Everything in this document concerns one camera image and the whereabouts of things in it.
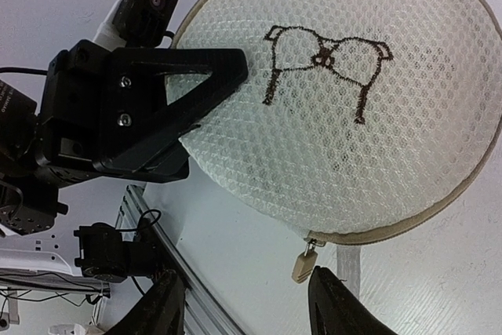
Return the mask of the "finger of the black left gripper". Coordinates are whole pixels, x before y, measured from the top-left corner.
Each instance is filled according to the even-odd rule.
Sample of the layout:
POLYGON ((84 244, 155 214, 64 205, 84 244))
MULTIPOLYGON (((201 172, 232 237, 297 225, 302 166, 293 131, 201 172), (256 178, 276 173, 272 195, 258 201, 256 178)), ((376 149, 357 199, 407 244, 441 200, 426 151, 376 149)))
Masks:
POLYGON ((181 136, 247 79, 240 49, 132 49, 110 53, 104 65, 94 167, 102 173, 185 173, 181 136), (167 77, 205 75, 168 103, 167 77))

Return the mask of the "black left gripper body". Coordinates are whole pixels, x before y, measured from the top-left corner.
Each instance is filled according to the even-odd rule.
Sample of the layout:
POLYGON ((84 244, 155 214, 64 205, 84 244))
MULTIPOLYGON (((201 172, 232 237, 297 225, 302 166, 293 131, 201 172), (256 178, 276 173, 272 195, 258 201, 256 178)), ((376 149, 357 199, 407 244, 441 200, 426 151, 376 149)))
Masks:
POLYGON ((102 173, 94 167, 104 65, 114 51, 83 39, 50 62, 33 144, 34 175, 39 180, 77 184, 113 177, 164 184, 188 177, 188 159, 185 173, 102 173))

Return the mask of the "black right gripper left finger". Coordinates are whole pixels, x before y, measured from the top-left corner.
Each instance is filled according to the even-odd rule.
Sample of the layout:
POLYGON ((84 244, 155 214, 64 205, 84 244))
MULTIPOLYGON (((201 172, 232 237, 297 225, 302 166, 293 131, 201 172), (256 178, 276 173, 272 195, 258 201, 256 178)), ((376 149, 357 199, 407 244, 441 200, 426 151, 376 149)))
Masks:
POLYGON ((161 278, 106 335, 183 335, 185 287, 174 270, 161 278))

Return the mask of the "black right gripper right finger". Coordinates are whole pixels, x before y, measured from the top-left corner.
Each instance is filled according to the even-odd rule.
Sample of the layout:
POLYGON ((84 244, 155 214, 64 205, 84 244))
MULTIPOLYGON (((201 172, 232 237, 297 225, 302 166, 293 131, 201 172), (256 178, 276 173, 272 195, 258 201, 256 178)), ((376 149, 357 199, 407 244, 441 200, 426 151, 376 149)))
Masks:
POLYGON ((330 269, 315 267, 307 293, 312 334, 383 333, 383 324, 330 269))

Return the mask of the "beige zipper pull tab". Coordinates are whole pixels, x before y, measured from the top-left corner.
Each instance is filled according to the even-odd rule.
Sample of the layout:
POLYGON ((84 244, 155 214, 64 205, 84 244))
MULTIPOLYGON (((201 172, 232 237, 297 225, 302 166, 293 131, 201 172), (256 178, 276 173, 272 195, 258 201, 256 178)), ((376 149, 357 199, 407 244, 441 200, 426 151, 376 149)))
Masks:
POLYGON ((302 284, 310 277, 318 259, 315 248, 315 241, 309 239, 304 251, 297 256, 292 271, 292 279, 295 283, 302 284))

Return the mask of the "white mesh laundry bag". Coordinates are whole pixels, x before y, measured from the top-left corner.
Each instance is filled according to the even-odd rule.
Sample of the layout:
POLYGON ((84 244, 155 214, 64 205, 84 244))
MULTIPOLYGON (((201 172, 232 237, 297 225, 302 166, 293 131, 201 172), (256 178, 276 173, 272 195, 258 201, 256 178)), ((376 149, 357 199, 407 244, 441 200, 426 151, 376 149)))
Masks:
POLYGON ((497 0, 198 0, 175 45, 248 62, 181 139, 205 194, 180 198, 225 293, 290 291, 307 235, 411 249, 379 269, 466 268, 467 219, 501 200, 497 0))

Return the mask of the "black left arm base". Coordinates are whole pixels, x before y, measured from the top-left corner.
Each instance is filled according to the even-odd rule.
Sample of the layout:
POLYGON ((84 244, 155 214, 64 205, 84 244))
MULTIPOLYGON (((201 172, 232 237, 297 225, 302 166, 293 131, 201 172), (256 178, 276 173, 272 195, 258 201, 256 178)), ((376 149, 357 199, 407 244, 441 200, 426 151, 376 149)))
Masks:
POLYGON ((129 277, 156 280, 162 272, 176 267, 150 220, 141 220, 130 231, 95 223, 79 227, 74 236, 80 250, 75 266, 85 277, 110 283, 129 277))

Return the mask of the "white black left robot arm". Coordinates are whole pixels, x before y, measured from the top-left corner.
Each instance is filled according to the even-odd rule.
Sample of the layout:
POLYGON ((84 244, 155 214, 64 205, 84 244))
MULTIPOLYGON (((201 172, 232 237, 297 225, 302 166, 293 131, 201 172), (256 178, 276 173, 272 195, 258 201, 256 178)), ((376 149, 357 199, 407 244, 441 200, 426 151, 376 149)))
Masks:
POLYGON ((1 85, 1 223, 49 230, 61 188, 97 177, 183 180, 180 138, 246 80, 240 49, 117 48, 82 40, 43 71, 37 103, 1 85))

